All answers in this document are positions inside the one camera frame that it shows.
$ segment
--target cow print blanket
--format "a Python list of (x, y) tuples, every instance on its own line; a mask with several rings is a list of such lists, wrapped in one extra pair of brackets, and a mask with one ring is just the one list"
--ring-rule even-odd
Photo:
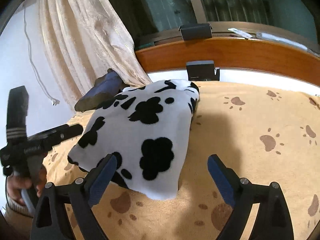
[(198, 99), (198, 87), (187, 80), (127, 88), (97, 107), (68, 161), (90, 171), (113, 154), (112, 182), (151, 199), (175, 198)]

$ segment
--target beige sweater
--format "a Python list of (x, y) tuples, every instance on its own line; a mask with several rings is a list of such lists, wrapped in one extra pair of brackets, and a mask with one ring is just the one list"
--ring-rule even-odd
[(19, 205), (12, 200), (7, 194), (8, 202), (6, 204), (6, 212), (4, 215), (5, 220), (21, 235), (29, 239), (32, 216), (29, 214), (28, 209)]

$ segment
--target metal screw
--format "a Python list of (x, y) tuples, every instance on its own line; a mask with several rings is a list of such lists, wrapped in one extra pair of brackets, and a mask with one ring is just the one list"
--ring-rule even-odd
[(76, 184), (81, 184), (83, 182), (83, 178), (78, 178), (78, 179), (76, 179), (76, 181), (75, 181), (75, 183)]
[(45, 185), (44, 185), (45, 188), (51, 188), (52, 187), (52, 182), (47, 182)]
[(279, 188), (279, 184), (276, 183), (276, 182), (272, 182), (271, 185), (272, 185), (274, 188)]
[(244, 185), (247, 185), (249, 183), (249, 180), (247, 178), (241, 178), (240, 182)]

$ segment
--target hand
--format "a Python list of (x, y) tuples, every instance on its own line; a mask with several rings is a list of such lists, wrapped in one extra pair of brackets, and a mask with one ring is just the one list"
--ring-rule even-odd
[[(39, 171), (39, 182), (36, 185), (36, 189), (38, 190), (37, 196), (40, 197), (44, 185), (47, 183), (47, 170), (43, 166)], [(7, 178), (7, 193), (10, 198), (12, 198), (15, 202), (20, 204), (21, 206), (25, 206), (25, 202), (21, 197), (21, 189), (29, 189), (31, 188), (32, 181), (30, 178), (22, 178), (20, 176), (14, 176), (13, 174)]]

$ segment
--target curtain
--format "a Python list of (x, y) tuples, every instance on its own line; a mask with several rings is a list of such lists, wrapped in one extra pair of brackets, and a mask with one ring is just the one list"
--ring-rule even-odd
[(116, 71), (131, 86), (151, 83), (134, 43), (108, 0), (37, 0), (46, 57), (73, 108), (94, 81)]

